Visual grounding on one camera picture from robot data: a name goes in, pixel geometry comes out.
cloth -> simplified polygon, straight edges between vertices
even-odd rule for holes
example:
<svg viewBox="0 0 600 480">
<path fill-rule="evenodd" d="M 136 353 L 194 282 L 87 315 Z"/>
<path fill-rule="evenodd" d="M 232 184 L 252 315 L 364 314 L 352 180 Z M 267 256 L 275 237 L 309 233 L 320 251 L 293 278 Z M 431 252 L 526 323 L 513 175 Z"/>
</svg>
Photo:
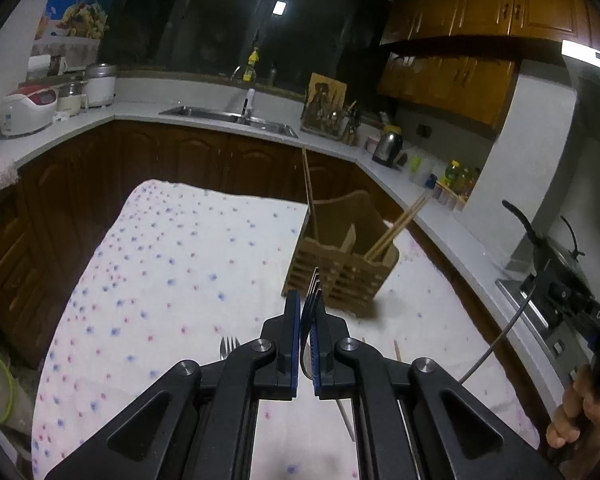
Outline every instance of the cloth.
<svg viewBox="0 0 600 480">
<path fill-rule="evenodd" d="M 176 362 L 217 361 L 225 335 L 257 338 L 263 321 L 283 311 L 280 292 L 306 215 L 301 204 L 157 180 L 136 188 L 75 287 L 46 356 L 33 418 L 35 479 Z M 487 344 L 408 232 L 395 243 L 400 261 L 378 293 L 377 315 L 334 313 L 385 356 L 395 358 L 395 339 L 403 361 L 430 356 L 459 377 Z M 533 437 L 494 358 L 467 386 Z M 302 374 L 295 400 L 262 401 L 258 411 L 251 477 L 287 476 L 358 476 L 336 403 L 316 399 Z"/>
</svg>

kitchen sink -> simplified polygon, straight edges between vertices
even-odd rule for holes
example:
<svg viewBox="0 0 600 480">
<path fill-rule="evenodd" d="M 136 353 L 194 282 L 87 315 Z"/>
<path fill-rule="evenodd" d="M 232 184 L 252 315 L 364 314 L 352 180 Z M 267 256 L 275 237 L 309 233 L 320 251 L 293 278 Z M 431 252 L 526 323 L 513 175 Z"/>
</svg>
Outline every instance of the kitchen sink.
<svg viewBox="0 0 600 480">
<path fill-rule="evenodd" d="M 229 112 L 218 112 L 216 110 L 208 110 L 206 108 L 194 108 L 191 106 L 178 106 L 160 112 L 160 115 L 177 115 L 180 117 L 191 117 L 195 119 L 207 119 L 211 121 L 222 121 L 224 123 L 244 124 L 256 130 L 267 132 L 269 134 L 277 134 L 285 137 L 298 138 L 291 126 L 288 124 L 274 123 L 265 121 L 257 117 L 243 117 L 240 114 L 232 114 Z"/>
</svg>

stove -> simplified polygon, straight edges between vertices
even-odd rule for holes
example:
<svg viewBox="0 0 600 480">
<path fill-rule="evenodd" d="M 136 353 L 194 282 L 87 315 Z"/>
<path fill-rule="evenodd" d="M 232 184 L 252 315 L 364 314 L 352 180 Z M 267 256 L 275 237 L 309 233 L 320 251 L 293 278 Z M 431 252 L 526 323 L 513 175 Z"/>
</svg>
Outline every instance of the stove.
<svg viewBox="0 0 600 480">
<path fill-rule="evenodd" d="M 524 282 L 496 280 L 496 285 L 517 310 L 526 300 L 533 280 L 534 276 L 530 274 Z M 578 368 L 589 364 L 573 330 L 561 319 L 550 302 L 538 293 L 529 301 L 521 318 L 542 347 L 562 385 L 565 388 L 571 386 Z"/>
</svg>

stainless steel kettle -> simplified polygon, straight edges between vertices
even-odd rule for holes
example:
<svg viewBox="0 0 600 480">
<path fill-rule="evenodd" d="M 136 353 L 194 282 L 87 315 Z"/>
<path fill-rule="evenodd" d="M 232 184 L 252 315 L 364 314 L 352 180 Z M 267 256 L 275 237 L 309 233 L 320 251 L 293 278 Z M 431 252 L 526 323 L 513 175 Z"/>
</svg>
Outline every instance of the stainless steel kettle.
<svg viewBox="0 0 600 480">
<path fill-rule="evenodd" d="M 383 166 L 391 167 L 402 147 L 402 131 L 398 126 L 388 124 L 384 127 L 380 142 L 374 151 L 373 160 Z"/>
</svg>

blue gripper pad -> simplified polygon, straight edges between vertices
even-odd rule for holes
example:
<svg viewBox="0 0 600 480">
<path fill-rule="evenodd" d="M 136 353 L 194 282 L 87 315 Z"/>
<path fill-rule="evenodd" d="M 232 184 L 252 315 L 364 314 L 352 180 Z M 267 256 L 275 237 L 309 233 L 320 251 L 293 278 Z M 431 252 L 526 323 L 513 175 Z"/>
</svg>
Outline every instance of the blue gripper pad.
<svg viewBox="0 0 600 480">
<path fill-rule="evenodd" d="M 294 344 L 291 353 L 291 391 L 293 397 L 298 394 L 298 368 L 300 355 L 300 295 L 296 294 L 294 305 Z"/>
<path fill-rule="evenodd" d="M 316 333 L 315 317 L 311 323 L 311 332 L 309 332 L 309 343 L 311 347 L 311 368 L 312 376 L 314 378 L 314 395 L 318 397 L 320 395 L 321 383 L 320 383 L 320 351 L 318 350 L 318 336 Z"/>
</svg>

